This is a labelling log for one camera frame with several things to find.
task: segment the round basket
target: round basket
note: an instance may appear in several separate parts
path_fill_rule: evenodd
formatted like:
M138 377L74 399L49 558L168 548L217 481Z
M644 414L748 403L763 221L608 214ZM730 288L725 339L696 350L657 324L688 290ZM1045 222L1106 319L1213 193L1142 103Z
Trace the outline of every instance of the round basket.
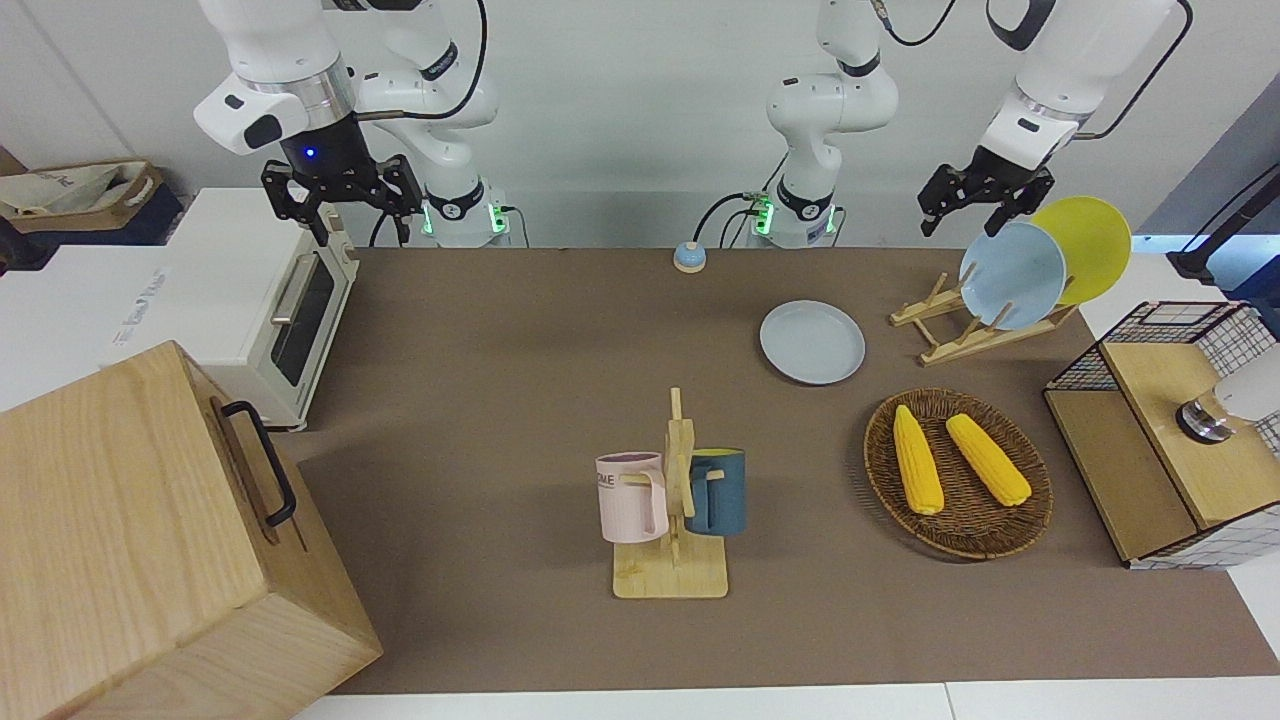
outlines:
M906 505L893 448L893 411L906 405L924 428L942 480L943 509L916 515ZM987 492L947 434L947 418L965 413L996 441L1032 486L1032 496L1005 507ZM876 496L899 525L922 542L951 555L991 560L1032 546L1053 514L1053 489L1036 446L1016 425L986 402L943 388L920 388L890 397L876 409L863 441L867 477Z

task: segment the mug rack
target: mug rack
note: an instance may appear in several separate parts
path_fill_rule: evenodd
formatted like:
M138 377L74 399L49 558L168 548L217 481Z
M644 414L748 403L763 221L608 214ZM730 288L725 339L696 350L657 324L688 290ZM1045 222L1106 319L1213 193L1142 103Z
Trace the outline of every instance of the mug rack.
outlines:
M959 337L950 342L938 342L933 333L929 332L929 328L924 325L924 320L941 315L950 315L956 311L969 313L968 309L965 309L960 288L964 287L964 283L969 279L969 275L973 274L973 270L977 266L977 263L970 263L964 274L960 275L960 281L950 290L942 290L942 286L947 282L947 273L940 274L938 282L933 283L933 290L929 291L928 297L919 302L906 302L897 313L888 316L890 324L895 328L902 327L908 323L915 325L915 329L920 332L924 341L929 343L929 348L919 356L920 365L928 368L929 365L937 365L948 360L957 360L969 355L977 355L978 352L991 350L992 347L1000 347L1001 345L1009 345L1011 342L1027 340L1050 331L1056 331L1079 309L1079 305L1059 305L1052 313L1033 325L1016 331L1002 331L995 325L998 325L1000 322L1005 319L1005 315L1012 309L1014 304L1006 302L991 324L983 323L980 318L973 318L969 320L969 324ZM1073 279L1074 278L1070 277L1066 278L1064 291L1066 287L1071 286Z
M671 419L663 451L667 516L671 529L641 543L614 543L613 594L623 600L716 598L728 594L724 538L685 530L694 516L689 466L694 421L684 416L680 388L671 388Z

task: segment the mug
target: mug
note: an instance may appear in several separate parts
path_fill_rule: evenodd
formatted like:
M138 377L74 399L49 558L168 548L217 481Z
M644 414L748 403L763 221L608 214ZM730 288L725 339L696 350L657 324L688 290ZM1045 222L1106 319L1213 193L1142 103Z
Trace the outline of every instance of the mug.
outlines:
M746 529L746 452L732 447L694 451L689 470L694 516L685 529L700 536L736 536Z
M671 529L660 452L614 452L595 459L600 530L616 543L649 542Z

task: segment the yellow plate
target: yellow plate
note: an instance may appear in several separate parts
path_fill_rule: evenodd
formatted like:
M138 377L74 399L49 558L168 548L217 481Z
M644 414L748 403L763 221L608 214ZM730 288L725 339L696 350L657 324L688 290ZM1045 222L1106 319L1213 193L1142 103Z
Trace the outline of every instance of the yellow plate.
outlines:
M1078 195L1046 205L1032 215L1032 224L1053 236L1073 278L1059 300L1078 305L1116 284L1129 266L1133 233L1120 210L1110 202Z

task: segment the corn cob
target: corn cob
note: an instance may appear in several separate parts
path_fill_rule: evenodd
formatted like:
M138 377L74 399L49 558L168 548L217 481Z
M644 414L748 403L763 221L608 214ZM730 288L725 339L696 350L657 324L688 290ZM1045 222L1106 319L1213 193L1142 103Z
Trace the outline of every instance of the corn cob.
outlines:
M987 486L987 491L1001 505L1006 507L1021 505L1032 496L1032 486L1027 478L1018 471L996 441L973 421L973 418L964 413L954 415L947 420L947 434L969 461L969 466L978 473L982 484Z
M918 515L936 515L942 510L942 483L938 466L929 452L920 423L906 405L893 411L893 450L897 469L906 491L906 505Z

